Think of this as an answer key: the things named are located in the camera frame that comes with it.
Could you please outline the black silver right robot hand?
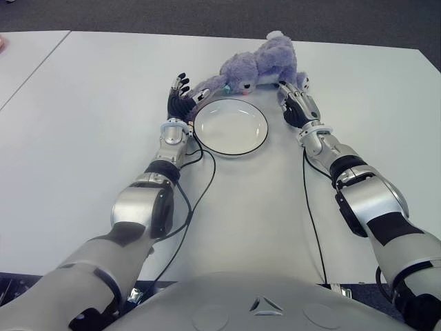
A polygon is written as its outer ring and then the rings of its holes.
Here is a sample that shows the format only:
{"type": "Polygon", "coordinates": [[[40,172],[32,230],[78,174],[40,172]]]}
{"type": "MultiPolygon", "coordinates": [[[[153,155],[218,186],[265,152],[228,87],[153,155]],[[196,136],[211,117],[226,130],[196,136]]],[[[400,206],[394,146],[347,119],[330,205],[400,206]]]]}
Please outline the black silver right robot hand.
{"type": "Polygon", "coordinates": [[[320,120],[320,111],[314,99],[295,85],[279,81],[278,99],[283,118],[289,125],[301,129],[309,122],[320,120]]]}

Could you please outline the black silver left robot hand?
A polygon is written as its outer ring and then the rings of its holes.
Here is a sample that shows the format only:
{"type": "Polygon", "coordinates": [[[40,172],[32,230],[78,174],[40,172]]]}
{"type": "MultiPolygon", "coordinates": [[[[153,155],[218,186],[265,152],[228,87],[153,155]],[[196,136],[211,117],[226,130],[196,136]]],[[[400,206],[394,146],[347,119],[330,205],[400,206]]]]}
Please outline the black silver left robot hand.
{"type": "Polygon", "coordinates": [[[199,90],[195,94],[188,95],[190,92],[189,78],[186,74],[180,73],[170,88],[167,100],[167,118],[180,119],[188,122],[192,116],[194,108],[203,100],[208,98],[210,89],[199,90]]]}

